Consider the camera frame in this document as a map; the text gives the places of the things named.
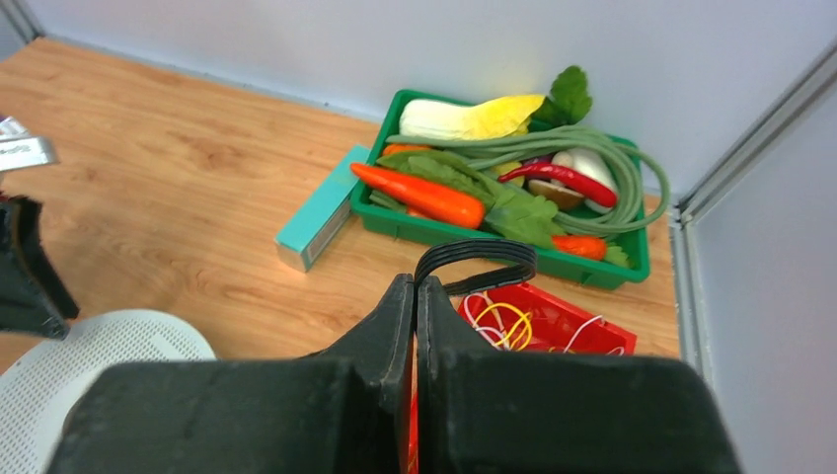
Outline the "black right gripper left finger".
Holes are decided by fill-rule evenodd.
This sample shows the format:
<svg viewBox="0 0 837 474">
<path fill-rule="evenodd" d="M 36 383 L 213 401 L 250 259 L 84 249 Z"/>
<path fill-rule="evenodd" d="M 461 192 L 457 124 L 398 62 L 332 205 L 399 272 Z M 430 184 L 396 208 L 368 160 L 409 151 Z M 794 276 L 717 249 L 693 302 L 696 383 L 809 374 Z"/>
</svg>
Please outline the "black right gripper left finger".
<svg viewBox="0 0 837 474">
<path fill-rule="evenodd" d="M 51 473 L 404 473 L 415 286 L 298 358 L 130 362 L 80 399 Z"/>
</svg>

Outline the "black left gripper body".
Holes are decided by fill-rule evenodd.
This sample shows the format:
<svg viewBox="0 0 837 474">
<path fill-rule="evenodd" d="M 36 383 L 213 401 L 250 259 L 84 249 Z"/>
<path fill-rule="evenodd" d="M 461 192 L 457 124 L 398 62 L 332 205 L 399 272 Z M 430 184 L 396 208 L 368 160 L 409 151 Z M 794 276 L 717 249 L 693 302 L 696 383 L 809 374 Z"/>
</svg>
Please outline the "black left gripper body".
<svg viewBox="0 0 837 474">
<path fill-rule="evenodd" d="M 79 307 L 41 244 L 42 203 L 1 199 L 1 330 L 63 340 Z"/>
</svg>

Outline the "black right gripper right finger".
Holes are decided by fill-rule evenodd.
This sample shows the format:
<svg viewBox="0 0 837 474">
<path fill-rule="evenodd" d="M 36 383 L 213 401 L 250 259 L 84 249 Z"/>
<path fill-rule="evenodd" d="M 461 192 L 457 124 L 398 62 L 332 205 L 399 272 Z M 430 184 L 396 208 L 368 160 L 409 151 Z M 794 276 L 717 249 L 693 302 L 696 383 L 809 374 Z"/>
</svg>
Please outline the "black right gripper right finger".
<svg viewBox="0 0 837 474">
<path fill-rule="evenodd" d="M 716 400 L 655 356 L 502 352 L 439 280 L 417 289 L 423 473 L 738 473 Z"/>
</svg>

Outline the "white perforated cable spool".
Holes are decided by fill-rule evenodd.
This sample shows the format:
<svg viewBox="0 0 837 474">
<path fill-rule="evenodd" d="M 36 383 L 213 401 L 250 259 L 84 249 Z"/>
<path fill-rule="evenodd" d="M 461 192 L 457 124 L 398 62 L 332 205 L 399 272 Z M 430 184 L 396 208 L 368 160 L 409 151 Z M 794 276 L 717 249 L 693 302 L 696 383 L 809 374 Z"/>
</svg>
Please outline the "white perforated cable spool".
<svg viewBox="0 0 837 474">
<path fill-rule="evenodd" d="M 195 327 L 151 309 L 103 313 L 38 343 L 1 375 L 1 471 L 43 473 L 69 412 L 109 367 L 214 358 Z"/>
</svg>

